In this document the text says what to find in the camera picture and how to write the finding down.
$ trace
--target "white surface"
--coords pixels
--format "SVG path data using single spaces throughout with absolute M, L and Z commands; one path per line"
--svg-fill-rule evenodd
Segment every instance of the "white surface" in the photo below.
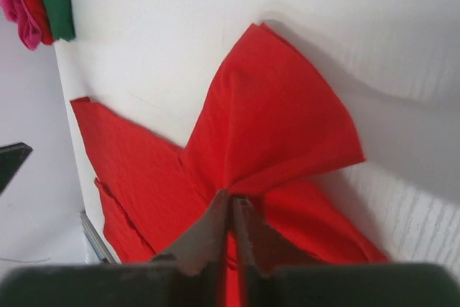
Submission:
M 0 196 L 0 277 L 22 265 L 7 260 L 89 262 L 54 50 L 28 51 L 3 15 L 0 37 L 0 146 L 25 142 L 34 149 Z
M 369 159 L 320 177 L 398 258 L 460 274 L 458 0 L 73 0 L 78 39 L 56 45 L 66 100 L 94 96 L 184 145 L 219 63 L 268 21 L 350 110 Z M 104 222 L 68 108 L 88 216 Z

